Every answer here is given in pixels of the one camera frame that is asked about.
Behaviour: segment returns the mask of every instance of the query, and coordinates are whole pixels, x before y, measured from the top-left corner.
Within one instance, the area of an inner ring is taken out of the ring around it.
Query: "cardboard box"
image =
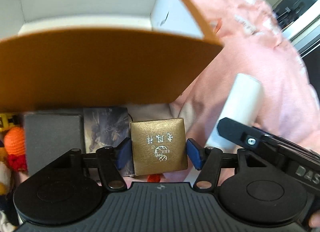
[[[222,45],[190,0],[0,0],[1,112],[174,101]]]

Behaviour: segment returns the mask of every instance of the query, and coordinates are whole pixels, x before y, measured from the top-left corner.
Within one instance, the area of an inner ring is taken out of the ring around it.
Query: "brass box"
[[[183,118],[131,122],[135,175],[188,168]]]

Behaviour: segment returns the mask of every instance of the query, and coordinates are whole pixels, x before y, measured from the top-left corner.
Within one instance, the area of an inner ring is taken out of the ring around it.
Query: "white cylindrical object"
[[[217,147],[224,152],[232,152],[235,144],[218,134],[217,125],[220,119],[228,117],[242,124],[252,126],[262,106],[263,87],[254,77],[239,73],[231,88],[227,101],[212,130],[205,147]]]

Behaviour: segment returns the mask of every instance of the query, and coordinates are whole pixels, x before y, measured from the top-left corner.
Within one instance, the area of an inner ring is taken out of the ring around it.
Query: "metal screw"
[[[212,184],[211,182],[208,182],[206,180],[201,180],[201,181],[198,181],[196,183],[196,186],[199,188],[199,189],[209,189],[212,187]]]
[[[124,183],[120,180],[113,180],[109,182],[108,185],[111,189],[121,189],[124,186]]]
[[[256,140],[254,138],[249,138],[248,139],[248,144],[249,145],[255,145],[255,143],[256,143]]]

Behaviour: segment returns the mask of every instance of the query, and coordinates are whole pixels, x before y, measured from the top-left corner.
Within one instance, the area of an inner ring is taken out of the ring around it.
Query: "person's hand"
[[[319,228],[320,227],[320,210],[313,213],[309,220],[309,227]]]

